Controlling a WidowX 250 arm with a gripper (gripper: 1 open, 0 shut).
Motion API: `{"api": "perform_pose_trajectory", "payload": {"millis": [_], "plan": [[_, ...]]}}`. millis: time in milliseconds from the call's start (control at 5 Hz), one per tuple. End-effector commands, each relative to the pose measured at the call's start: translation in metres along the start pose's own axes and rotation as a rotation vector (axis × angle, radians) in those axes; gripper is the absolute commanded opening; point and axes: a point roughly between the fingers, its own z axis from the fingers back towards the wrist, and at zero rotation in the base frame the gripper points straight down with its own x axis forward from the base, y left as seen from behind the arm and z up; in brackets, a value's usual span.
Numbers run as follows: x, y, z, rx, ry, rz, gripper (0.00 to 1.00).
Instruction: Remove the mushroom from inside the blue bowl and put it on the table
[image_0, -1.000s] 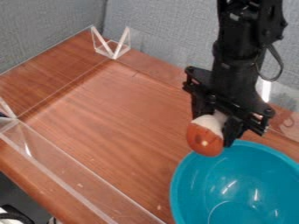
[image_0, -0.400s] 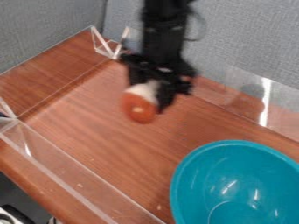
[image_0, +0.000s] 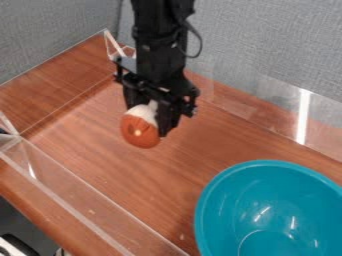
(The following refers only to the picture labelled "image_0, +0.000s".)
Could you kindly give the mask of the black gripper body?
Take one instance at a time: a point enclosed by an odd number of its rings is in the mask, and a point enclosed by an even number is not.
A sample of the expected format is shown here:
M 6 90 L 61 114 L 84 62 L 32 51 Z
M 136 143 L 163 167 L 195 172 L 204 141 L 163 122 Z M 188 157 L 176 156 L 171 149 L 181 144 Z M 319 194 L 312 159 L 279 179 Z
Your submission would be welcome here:
M 133 34 L 136 58 L 117 57 L 116 80 L 121 86 L 135 88 L 149 101 L 180 102 L 181 116 L 192 117 L 196 111 L 199 89 L 185 78 L 188 54 L 187 34 L 159 36 Z

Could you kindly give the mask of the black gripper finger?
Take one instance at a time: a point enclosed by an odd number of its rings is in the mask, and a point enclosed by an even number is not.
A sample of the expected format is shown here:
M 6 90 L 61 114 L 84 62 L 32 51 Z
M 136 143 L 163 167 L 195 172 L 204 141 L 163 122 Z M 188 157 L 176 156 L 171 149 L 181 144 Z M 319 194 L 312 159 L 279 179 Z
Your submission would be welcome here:
M 147 104 L 147 98 L 135 88 L 123 86 L 123 95 L 127 109 L 132 109 L 137 105 Z
M 180 115 L 181 108 L 179 101 L 160 101 L 157 103 L 156 121 L 160 137 L 165 137 L 168 132 L 177 127 Z

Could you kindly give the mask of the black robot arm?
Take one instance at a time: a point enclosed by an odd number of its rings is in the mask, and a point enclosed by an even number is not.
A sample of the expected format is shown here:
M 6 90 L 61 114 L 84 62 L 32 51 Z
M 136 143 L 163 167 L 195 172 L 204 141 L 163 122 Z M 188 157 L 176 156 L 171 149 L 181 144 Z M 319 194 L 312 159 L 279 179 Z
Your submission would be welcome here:
M 183 116 L 196 111 L 197 87 L 185 78 L 187 36 L 197 33 L 187 21 L 195 0 L 131 0 L 135 57 L 113 59 L 116 81 L 123 86 L 125 106 L 156 104 L 152 120 L 164 137 Z

